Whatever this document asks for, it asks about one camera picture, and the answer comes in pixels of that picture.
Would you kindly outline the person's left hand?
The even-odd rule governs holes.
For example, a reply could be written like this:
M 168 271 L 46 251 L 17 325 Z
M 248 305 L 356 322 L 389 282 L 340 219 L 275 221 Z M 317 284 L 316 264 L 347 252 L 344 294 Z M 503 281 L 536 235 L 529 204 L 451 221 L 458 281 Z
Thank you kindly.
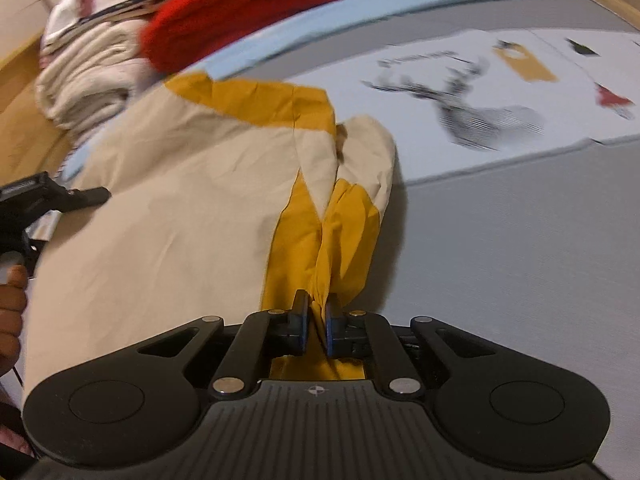
M 0 374 L 5 375 L 17 363 L 21 352 L 20 336 L 23 313 L 28 300 L 28 273 L 16 264 L 6 272 L 6 282 L 0 286 Z

